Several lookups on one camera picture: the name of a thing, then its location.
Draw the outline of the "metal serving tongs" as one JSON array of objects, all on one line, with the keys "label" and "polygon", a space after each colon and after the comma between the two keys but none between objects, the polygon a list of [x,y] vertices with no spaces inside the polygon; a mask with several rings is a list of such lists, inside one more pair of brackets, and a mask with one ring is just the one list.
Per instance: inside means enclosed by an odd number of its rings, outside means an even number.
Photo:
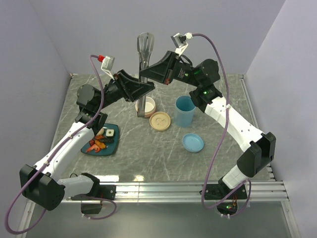
[{"label": "metal serving tongs", "polygon": [[[152,33],[141,33],[137,37],[137,51],[139,54],[139,73],[149,65],[150,57],[154,48],[155,37]],[[137,116],[145,117],[146,95],[138,100]]]}]

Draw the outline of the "blue tall cup container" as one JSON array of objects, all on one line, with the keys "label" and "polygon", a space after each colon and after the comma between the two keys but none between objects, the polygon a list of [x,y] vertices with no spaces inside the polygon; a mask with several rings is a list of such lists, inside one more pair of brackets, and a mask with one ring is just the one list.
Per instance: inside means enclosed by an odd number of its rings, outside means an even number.
[{"label": "blue tall cup container", "polygon": [[192,123],[196,106],[190,96],[183,95],[175,101],[174,122],[179,127],[189,127]]}]

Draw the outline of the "white sushi roll piece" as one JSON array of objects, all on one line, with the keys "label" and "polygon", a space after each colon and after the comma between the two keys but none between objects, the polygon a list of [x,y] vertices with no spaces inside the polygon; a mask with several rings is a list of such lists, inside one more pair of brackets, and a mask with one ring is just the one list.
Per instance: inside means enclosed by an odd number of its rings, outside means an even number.
[{"label": "white sushi roll piece", "polygon": [[106,130],[106,137],[114,137],[115,130],[114,129],[107,129]]}]

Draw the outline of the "dark seaweed sushi roll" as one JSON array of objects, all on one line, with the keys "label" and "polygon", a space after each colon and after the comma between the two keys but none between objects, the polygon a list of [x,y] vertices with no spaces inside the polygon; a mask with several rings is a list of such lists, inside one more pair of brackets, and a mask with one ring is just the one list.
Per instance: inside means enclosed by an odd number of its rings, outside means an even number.
[{"label": "dark seaweed sushi roll", "polygon": [[104,137],[104,138],[99,139],[99,141],[101,143],[104,143],[104,144],[114,143],[114,139],[112,137]]}]

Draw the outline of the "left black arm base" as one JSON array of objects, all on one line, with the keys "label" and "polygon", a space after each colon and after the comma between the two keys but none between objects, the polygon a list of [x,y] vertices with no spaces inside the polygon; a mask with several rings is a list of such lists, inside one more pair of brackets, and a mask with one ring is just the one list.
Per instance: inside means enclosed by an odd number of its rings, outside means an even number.
[{"label": "left black arm base", "polygon": [[[95,198],[100,199],[104,198],[110,201],[114,201],[116,194],[116,186],[111,185],[101,185],[98,189],[97,194],[95,195]],[[81,204],[81,212],[84,215],[97,215],[101,212],[102,208],[104,206],[104,201],[99,200],[98,203],[82,203]]]}]

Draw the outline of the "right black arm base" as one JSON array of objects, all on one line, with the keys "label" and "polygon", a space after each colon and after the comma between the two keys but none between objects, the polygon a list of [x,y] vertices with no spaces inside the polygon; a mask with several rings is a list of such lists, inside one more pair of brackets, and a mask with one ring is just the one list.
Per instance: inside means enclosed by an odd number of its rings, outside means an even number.
[{"label": "right black arm base", "polygon": [[[232,190],[221,184],[207,184],[205,190],[205,200],[221,200],[224,196],[229,194]],[[251,192],[246,189],[245,185],[239,187],[234,193],[232,193],[226,200],[229,202],[222,202],[216,206],[217,212],[221,216],[231,217],[239,213],[238,200],[246,200],[246,204],[241,208],[242,210],[248,205]]]}]

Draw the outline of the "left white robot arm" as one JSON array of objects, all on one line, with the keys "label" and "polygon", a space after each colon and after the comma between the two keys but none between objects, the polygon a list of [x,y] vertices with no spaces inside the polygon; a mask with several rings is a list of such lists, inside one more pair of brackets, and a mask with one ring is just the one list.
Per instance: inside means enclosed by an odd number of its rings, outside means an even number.
[{"label": "left white robot arm", "polygon": [[75,155],[104,126],[107,114],[101,109],[119,99],[135,102],[154,90],[152,82],[142,83],[124,70],[115,74],[109,83],[97,89],[84,84],[77,90],[79,114],[68,134],[35,165],[25,165],[19,172],[22,195],[48,211],[55,209],[63,199],[80,194],[95,199],[100,194],[100,180],[83,173],[74,178],[61,176]]}]

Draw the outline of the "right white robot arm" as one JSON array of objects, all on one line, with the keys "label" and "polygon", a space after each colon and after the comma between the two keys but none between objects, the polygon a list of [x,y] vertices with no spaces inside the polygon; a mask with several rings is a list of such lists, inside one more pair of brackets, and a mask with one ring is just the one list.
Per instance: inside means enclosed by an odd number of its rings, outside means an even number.
[{"label": "right white robot arm", "polygon": [[230,198],[242,181],[254,177],[274,158],[276,137],[251,125],[227,102],[227,97],[215,87],[220,80],[218,63],[206,59],[192,67],[181,56],[167,51],[157,63],[142,69],[140,76],[168,85],[178,80],[196,89],[190,92],[193,104],[217,121],[240,146],[243,154],[236,165],[220,179],[219,194]]}]

